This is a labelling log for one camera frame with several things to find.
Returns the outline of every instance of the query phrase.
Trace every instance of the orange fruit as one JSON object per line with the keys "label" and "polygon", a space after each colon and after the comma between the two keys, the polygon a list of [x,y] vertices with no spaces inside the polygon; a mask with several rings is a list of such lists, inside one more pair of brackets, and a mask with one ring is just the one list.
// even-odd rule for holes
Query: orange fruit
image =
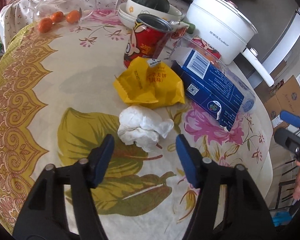
{"label": "orange fruit", "polygon": [[38,31],[40,33],[47,33],[52,29],[53,22],[50,18],[43,18],[39,25],[38,25]]}
{"label": "orange fruit", "polygon": [[77,10],[71,11],[68,13],[66,20],[70,24],[77,23],[81,18],[81,13]]}
{"label": "orange fruit", "polygon": [[54,14],[51,15],[51,20],[52,20],[54,23],[62,22],[62,21],[63,21],[63,18],[64,18],[63,12],[56,12],[56,13],[54,13]]}

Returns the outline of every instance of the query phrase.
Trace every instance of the yellow wrapper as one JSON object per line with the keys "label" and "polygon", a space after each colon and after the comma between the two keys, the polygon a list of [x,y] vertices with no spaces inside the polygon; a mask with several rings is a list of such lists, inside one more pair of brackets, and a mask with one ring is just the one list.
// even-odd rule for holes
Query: yellow wrapper
{"label": "yellow wrapper", "polygon": [[137,57],[113,83],[123,102],[155,109],[185,103],[183,82],[165,63]]}

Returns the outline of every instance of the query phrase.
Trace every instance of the hand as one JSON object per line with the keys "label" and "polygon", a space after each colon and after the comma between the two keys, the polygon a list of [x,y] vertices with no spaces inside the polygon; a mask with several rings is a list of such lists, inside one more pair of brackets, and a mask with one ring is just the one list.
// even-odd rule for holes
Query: hand
{"label": "hand", "polygon": [[[300,167],[300,162],[296,160],[296,165]],[[294,191],[292,197],[295,200],[300,200],[300,168],[296,177],[296,184],[294,186]]]}

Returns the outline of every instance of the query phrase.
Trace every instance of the screw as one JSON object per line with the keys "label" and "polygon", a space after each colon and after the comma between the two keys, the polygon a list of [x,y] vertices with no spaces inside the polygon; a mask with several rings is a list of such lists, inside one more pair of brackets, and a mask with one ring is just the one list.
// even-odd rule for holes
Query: screw
{"label": "screw", "polygon": [[204,157],[204,158],[202,159],[202,161],[203,161],[203,163],[205,163],[205,164],[212,163],[212,159],[210,159],[210,158],[208,158],[208,157]]}
{"label": "screw", "polygon": [[79,160],[79,163],[82,164],[82,165],[84,165],[88,162],[89,162],[89,160],[87,158],[82,158],[82,159]]}
{"label": "screw", "polygon": [[54,165],[52,163],[50,163],[50,164],[46,165],[45,170],[46,171],[51,171],[53,168],[54,168]]}
{"label": "screw", "polygon": [[239,170],[239,171],[244,171],[246,168],[243,166],[243,165],[241,165],[241,164],[238,164],[237,166],[236,166],[236,168]]}

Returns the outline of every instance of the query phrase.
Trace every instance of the bowl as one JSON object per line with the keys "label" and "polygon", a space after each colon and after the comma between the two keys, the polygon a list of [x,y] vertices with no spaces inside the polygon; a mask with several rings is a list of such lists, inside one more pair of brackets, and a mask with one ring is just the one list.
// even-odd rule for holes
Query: bowl
{"label": "bowl", "polygon": [[135,21],[137,20],[137,18],[127,14],[125,10],[126,3],[122,3],[118,8],[119,19],[124,26],[126,26],[129,29],[132,29],[135,25]]}
{"label": "bowl", "polygon": [[126,13],[135,18],[137,18],[140,13],[148,13],[148,14],[158,16],[161,19],[166,20],[168,22],[169,21],[179,22],[184,17],[182,15],[182,12],[180,12],[177,8],[175,8],[172,5],[170,5],[170,10],[168,11],[168,13],[164,13],[164,12],[157,11],[157,10],[151,9],[149,7],[140,5],[131,0],[128,0],[126,3]]}

